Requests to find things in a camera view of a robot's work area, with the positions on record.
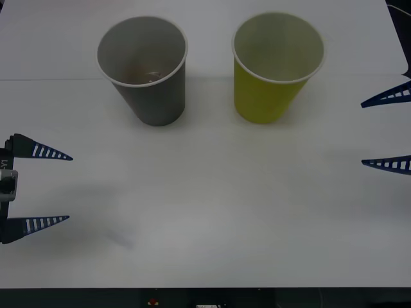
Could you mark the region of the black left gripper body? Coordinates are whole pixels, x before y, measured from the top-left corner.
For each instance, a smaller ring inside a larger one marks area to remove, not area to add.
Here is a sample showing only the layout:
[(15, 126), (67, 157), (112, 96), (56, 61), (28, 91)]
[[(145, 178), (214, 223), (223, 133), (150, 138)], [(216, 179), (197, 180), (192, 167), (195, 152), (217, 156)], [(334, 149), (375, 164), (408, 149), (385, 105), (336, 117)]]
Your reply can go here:
[(1, 224), (8, 217), (8, 207), (15, 199), (15, 170), (13, 170), (14, 155), (12, 153), (12, 137), (6, 140), (1, 148)]

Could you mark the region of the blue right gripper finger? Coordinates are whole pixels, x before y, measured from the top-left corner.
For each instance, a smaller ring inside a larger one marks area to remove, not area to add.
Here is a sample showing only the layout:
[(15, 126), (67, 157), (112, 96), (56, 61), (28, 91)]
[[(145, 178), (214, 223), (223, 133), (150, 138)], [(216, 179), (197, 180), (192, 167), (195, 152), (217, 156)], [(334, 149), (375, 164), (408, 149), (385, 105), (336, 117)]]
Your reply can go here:
[(383, 91), (361, 103), (362, 108), (410, 102), (411, 81)]
[(410, 175), (410, 155), (389, 158), (365, 159), (364, 166), (372, 167), (382, 171)]

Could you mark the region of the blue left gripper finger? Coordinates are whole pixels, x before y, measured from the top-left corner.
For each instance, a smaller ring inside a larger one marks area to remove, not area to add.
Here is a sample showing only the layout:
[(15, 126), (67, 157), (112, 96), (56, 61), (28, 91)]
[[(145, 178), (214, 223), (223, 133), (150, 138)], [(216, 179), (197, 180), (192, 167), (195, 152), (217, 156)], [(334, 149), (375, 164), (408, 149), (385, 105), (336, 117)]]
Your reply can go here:
[(61, 223), (70, 216), (48, 216), (36, 218), (7, 218), (1, 223), (1, 243), (9, 244), (27, 235)]
[(12, 153), (17, 158), (41, 158), (53, 160), (73, 160), (73, 157), (41, 144), (21, 134), (12, 135)]

